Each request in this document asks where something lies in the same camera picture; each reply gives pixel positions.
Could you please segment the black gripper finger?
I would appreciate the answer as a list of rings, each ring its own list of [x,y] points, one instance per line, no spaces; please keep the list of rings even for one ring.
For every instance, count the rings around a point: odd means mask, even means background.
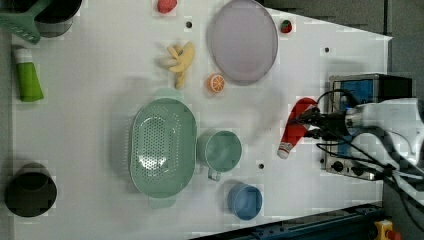
[[[320,129],[308,130],[305,133],[306,138],[320,139],[325,135],[325,133]]]
[[[303,111],[295,118],[296,123],[314,123],[321,118],[321,113],[318,107],[312,107]]]

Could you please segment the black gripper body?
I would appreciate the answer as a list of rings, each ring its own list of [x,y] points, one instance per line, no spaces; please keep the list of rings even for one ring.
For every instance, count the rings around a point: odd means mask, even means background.
[[[322,114],[318,120],[321,138],[325,141],[338,141],[340,138],[348,136],[349,132],[345,125],[345,117],[345,111]]]

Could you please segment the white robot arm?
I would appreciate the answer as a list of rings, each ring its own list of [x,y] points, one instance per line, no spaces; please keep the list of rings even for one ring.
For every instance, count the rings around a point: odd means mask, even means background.
[[[403,98],[322,113],[310,107],[291,120],[311,125],[306,135],[347,144],[349,157],[423,202],[423,101]]]

